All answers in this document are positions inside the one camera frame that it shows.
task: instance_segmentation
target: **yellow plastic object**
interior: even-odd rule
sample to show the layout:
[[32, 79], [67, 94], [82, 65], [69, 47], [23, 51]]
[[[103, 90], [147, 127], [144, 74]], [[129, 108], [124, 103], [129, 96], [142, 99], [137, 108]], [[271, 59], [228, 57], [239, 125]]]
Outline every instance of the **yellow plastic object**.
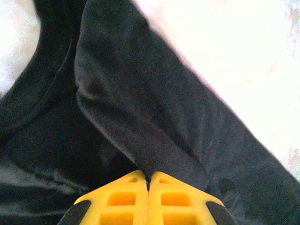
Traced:
[[148, 192], [141, 171], [96, 189], [76, 202], [91, 201], [80, 225], [217, 225], [206, 202], [223, 203], [165, 173], [152, 176]]

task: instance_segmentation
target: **neckline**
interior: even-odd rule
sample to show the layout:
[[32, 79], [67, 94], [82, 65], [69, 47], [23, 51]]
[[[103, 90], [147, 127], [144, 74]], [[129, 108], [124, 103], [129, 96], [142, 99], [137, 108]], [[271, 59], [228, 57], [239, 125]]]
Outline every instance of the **neckline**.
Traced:
[[[41, 31], [36, 51], [0, 100], [0, 140], [25, 126], [59, 98], [62, 81], [73, 81], [74, 26], [65, 1], [35, 0]], [[75, 85], [68, 83], [68, 90]]]

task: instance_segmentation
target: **black rubber edge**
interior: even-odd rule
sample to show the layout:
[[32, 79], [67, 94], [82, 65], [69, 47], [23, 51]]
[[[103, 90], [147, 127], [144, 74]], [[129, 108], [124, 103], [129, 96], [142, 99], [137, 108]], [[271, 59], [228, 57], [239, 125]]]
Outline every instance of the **black rubber edge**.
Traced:
[[91, 203], [89, 200], [84, 200], [72, 205], [57, 225], [79, 225]]
[[206, 206], [210, 210], [217, 225], [238, 225], [230, 212], [222, 205], [215, 202], [206, 202]]

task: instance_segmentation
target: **white bedsheet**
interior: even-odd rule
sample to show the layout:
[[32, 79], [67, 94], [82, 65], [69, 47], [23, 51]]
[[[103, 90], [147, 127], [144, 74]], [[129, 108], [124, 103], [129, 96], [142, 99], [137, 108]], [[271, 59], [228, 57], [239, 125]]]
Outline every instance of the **white bedsheet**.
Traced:
[[[295, 23], [300, 7], [296, 1], [300, 2], [133, 0], [151, 28], [178, 53], [183, 63], [229, 105], [256, 138], [300, 181], [300, 34], [297, 32], [300, 22]], [[251, 4], [244, 9], [241, 3], [246, 2]], [[229, 15], [234, 14], [244, 18], [230, 18]], [[31, 59], [38, 43], [40, 22], [32, 0], [2, 0], [0, 15], [0, 94], [4, 94]], [[235, 22], [243, 19], [249, 27], [237, 28]], [[258, 28], [268, 25], [269, 33], [264, 30], [258, 34]], [[260, 53], [247, 48], [251, 39], [241, 32], [252, 32], [257, 40], [265, 41], [265, 45], [259, 46], [258, 43], [263, 43], [259, 41], [255, 45]], [[245, 38], [240, 43], [244, 49], [234, 48], [235, 43], [226, 47], [218, 43], [217, 48], [209, 40], [217, 40], [218, 35], [228, 40], [240, 35]], [[266, 42], [267, 35], [273, 44]], [[240, 60], [249, 53], [253, 54], [252, 61]], [[271, 72], [262, 72], [264, 67]]]

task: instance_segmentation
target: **black t-shirt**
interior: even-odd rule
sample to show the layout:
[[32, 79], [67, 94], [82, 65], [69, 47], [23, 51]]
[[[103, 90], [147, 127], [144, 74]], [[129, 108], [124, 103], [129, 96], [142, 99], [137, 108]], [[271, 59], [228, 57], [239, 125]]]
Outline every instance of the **black t-shirt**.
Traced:
[[55, 224], [139, 168], [220, 198], [240, 224], [300, 224], [299, 183], [129, 0], [35, 4], [37, 51], [0, 102], [0, 222]]

